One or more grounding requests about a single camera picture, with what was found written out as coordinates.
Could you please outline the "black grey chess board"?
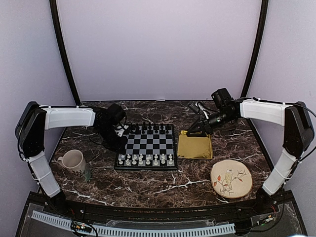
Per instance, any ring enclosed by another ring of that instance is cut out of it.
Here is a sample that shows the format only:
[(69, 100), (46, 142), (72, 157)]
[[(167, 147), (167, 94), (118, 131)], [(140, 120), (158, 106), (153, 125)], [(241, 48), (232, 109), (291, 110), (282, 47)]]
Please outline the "black grey chess board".
[[(127, 143), (122, 152), (117, 153), (114, 163), (116, 170), (153, 170), (166, 171), (177, 170), (177, 155), (174, 125), (172, 124), (128, 124), (128, 129), (124, 132), (122, 137), (127, 138)], [(126, 165), (127, 154), (131, 155), (130, 165)], [(143, 164), (139, 165), (139, 155), (143, 155)], [(158, 165), (154, 165), (154, 155), (158, 155)], [(166, 165), (161, 165), (160, 161), (163, 159), (161, 155), (165, 154)], [(133, 155), (137, 155), (136, 165), (132, 164)], [(151, 155), (150, 165), (146, 165), (147, 155)], [(119, 159), (123, 161), (123, 165), (119, 165)], [(168, 161), (173, 160), (173, 164), (169, 165)]]

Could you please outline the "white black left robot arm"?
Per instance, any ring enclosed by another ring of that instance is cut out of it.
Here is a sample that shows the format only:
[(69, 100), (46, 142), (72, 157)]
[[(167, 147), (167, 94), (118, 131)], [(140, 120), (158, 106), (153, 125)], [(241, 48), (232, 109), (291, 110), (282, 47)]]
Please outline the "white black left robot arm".
[(127, 118), (122, 106), (113, 103), (107, 108), (91, 106), (50, 106), (36, 101), (27, 103), (16, 127), (17, 151), (27, 163), (43, 193), (52, 198), (50, 207), (59, 215), (66, 215), (70, 205), (60, 196), (59, 186), (46, 157), (46, 134), (50, 130), (68, 127), (92, 127), (102, 138), (106, 149), (118, 152), (127, 143), (120, 130), (125, 130)]

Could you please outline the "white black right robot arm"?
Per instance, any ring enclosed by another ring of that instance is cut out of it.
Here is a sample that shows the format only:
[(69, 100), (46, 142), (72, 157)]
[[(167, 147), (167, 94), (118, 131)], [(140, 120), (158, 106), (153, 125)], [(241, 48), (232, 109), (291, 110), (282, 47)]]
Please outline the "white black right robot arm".
[(234, 99), (226, 88), (211, 95), (217, 108), (208, 109), (202, 102), (190, 103), (188, 107), (199, 118), (188, 128), (187, 136), (205, 137), (239, 118), (257, 119), (278, 124), (284, 128), (281, 155), (262, 190), (272, 196), (291, 179), (298, 164), (308, 157), (306, 150), (314, 140), (315, 131), (310, 116), (314, 115), (304, 102), (276, 102), (259, 98)]

